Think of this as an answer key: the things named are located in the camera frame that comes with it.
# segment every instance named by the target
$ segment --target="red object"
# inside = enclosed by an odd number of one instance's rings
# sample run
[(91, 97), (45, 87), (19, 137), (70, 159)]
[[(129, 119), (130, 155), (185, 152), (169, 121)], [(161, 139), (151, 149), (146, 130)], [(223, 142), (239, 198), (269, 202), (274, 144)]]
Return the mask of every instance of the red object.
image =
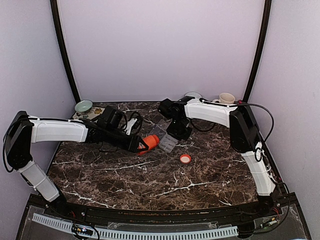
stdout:
[(180, 156), (180, 162), (183, 164), (189, 164), (191, 162), (191, 157), (188, 154), (182, 154)]
[(146, 136), (143, 141), (149, 146), (149, 149), (147, 151), (141, 151), (138, 153), (138, 155), (145, 154), (146, 152), (150, 151), (151, 149), (154, 149), (160, 142), (157, 135), (149, 135)]

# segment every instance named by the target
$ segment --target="white backdrop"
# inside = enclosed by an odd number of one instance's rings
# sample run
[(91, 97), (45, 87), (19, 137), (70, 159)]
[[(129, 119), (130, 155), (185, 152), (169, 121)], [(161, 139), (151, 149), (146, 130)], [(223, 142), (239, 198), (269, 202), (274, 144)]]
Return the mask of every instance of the white backdrop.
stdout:
[(264, 0), (60, 0), (81, 99), (242, 98)]

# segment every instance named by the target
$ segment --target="white mug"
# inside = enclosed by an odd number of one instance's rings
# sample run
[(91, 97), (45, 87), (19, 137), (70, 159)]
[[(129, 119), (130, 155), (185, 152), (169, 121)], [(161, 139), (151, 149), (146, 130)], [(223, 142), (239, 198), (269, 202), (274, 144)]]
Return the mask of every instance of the white mug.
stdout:
[(235, 100), (235, 96), (230, 93), (223, 92), (219, 95), (219, 99), (215, 99), (212, 102), (219, 102), (221, 104), (234, 104)]

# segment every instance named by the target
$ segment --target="bowl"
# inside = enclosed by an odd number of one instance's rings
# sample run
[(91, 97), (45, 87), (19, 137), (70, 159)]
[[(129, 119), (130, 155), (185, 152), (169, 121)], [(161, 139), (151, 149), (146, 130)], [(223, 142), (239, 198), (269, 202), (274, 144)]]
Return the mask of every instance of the bowl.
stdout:
[(74, 110), (81, 114), (81, 115), (86, 115), (90, 112), (90, 110), (92, 109), (93, 103), (90, 100), (83, 100), (78, 102), (75, 107)]

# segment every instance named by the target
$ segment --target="white vent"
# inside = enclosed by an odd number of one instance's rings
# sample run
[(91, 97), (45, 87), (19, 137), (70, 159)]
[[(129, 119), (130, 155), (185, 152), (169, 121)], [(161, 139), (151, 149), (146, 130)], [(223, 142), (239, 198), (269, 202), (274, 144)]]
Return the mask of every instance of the white vent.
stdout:
[[(70, 221), (58, 220), (37, 213), (33, 214), (32, 221), (65, 233), (72, 233), (72, 223)], [(204, 231), (165, 233), (117, 231), (99, 227), (96, 227), (96, 230), (99, 232), (101, 240), (213, 240), (238, 236), (238, 228), (236, 226)], [(91, 238), (97, 239), (95, 231)]]

